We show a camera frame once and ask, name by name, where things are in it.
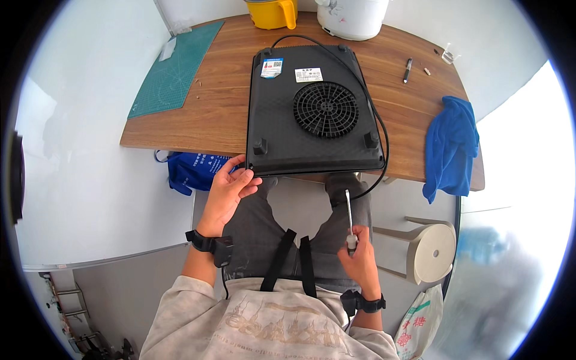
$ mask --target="wooden table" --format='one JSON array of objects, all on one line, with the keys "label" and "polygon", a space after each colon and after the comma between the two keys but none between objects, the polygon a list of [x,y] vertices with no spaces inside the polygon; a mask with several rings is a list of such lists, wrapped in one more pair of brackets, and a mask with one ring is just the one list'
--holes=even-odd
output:
[{"label": "wooden table", "polygon": [[[229,156],[244,153],[252,57],[291,33],[352,48],[388,129],[390,160],[386,175],[425,182],[426,131],[444,108],[442,96],[468,99],[456,69],[434,53],[434,49],[441,53],[441,48],[420,37],[383,25],[378,36],[370,40],[343,40],[324,32],[316,13],[300,12],[292,31],[257,29],[248,15],[227,18],[198,69],[198,82],[192,83],[184,106],[128,119],[120,144]],[[309,42],[288,38],[278,46],[303,44]],[[404,84],[408,58],[414,60],[408,83]],[[431,76],[424,72],[425,67]],[[474,161],[471,189],[484,189],[481,153]]]}]

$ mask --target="yellow pot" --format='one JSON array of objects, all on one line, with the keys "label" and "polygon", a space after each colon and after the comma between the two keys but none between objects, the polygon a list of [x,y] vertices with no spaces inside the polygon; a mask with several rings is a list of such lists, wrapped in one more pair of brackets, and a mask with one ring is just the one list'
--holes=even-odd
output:
[{"label": "yellow pot", "polygon": [[246,1],[250,18],[257,28],[278,29],[296,27],[298,0]]}]

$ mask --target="product label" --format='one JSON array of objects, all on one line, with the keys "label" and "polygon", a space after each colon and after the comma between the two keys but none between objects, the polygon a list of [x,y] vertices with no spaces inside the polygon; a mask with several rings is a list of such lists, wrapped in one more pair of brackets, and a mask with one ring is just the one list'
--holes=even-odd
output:
[{"label": "product label", "polygon": [[273,79],[282,73],[282,63],[284,58],[264,59],[260,76],[266,79]]},{"label": "product label", "polygon": [[309,69],[294,69],[296,73],[296,82],[322,81],[322,71],[319,67]]}]

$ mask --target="black backpack strap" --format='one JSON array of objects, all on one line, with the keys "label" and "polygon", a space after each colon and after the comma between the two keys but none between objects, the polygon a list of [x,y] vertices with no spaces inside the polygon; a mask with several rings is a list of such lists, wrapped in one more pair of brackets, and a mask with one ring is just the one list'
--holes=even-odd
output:
[{"label": "black backpack strap", "polygon": [[274,253],[274,258],[272,259],[272,263],[270,264],[270,268],[266,272],[266,276],[262,281],[262,285],[260,286],[260,291],[273,291],[274,285],[276,284],[276,280],[278,280],[278,276],[280,276],[280,271],[282,270],[282,266],[286,261],[286,257],[288,256],[288,252],[290,251],[290,247],[294,242],[294,238],[296,238],[296,233],[290,229],[286,231],[276,252]]},{"label": "black backpack strap", "polygon": [[316,297],[316,284],[314,283],[314,269],[312,267],[312,253],[308,236],[300,239],[300,264],[302,265],[302,287],[306,295]]}]

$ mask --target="person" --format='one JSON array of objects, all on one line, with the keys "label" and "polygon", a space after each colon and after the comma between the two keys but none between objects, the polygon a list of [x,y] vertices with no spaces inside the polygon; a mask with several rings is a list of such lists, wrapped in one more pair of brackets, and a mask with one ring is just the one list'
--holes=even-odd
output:
[{"label": "person", "polygon": [[[196,228],[204,237],[233,238],[232,259],[224,268],[228,298],[219,301],[214,293],[214,255],[190,247],[182,275],[160,300],[140,359],[398,359],[393,339],[382,331],[380,311],[358,310],[348,334],[344,331],[349,318],[341,293],[361,289],[367,301],[382,297],[369,195],[351,203],[357,250],[351,257],[344,247],[349,232],[344,190],[354,196],[367,185],[352,173],[326,180],[332,214],[309,241],[314,298],[303,290],[305,265],[295,243],[284,254],[276,251],[289,233],[274,221],[267,202],[277,179],[253,178],[249,169],[230,173],[244,161],[245,155],[234,157],[215,174]],[[280,255],[283,264],[272,264]],[[269,291],[259,291],[271,267],[280,278]]]}]

